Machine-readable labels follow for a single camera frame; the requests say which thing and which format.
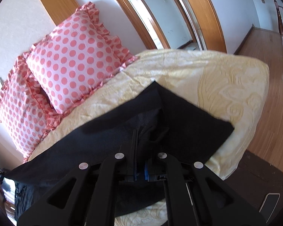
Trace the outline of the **pink polka-dot pillow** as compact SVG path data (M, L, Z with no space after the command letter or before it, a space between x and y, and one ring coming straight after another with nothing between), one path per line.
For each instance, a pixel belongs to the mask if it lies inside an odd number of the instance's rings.
M57 128L61 115L51 106L29 69L30 53L19 55L0 89L0 122L26 162L39 143Z
M27 65L59 114L136 60L100 22L99 13L88 2L31 47Z

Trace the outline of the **black pants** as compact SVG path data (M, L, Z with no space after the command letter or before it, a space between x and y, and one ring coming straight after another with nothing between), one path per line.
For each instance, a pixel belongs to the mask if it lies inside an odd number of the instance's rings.
M18 219L82 162L100 164L123 144L136 143L137 169L147 155L167 153L186 164L207 162L234 131L156 82L134 99L78 127L52 147L6 174L15 182Z

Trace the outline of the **wooden door frame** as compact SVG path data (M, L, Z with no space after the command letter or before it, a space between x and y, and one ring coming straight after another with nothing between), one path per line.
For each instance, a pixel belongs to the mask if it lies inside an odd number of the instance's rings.
M211 0L116 0L148 49L226 52Z

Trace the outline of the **left pink polka-dot pillow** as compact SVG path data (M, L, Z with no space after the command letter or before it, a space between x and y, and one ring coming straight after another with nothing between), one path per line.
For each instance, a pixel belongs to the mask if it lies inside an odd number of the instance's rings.
M29 69L30 53L19 55L0 89L0 122L26 162L39 143L57 128L61 115L51 106Z

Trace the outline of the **yellow patterned bed cover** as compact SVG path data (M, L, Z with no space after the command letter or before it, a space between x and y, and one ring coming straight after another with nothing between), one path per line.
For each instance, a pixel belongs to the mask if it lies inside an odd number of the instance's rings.
M206 163L222 180L238 167L254 137L269 89L269 67L250 57L217 51L146 50L88 97L36 147L43 153L74 129L137 97L157 82L216 118L234 132Z

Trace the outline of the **right pink polka-dot pillow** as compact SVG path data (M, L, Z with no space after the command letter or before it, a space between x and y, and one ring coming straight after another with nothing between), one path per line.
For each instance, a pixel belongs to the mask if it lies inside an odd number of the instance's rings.
M99 13L88 2L31 47L27 65L59 114L136 60L100 22Z

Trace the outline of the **dark floor mat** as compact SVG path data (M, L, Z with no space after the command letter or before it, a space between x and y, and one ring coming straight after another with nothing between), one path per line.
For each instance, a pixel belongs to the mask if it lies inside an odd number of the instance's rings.
M280 198L270 220L283 207L283 172L249 150L243 154L237 169L224 181L257 210L268 193L279 193Z

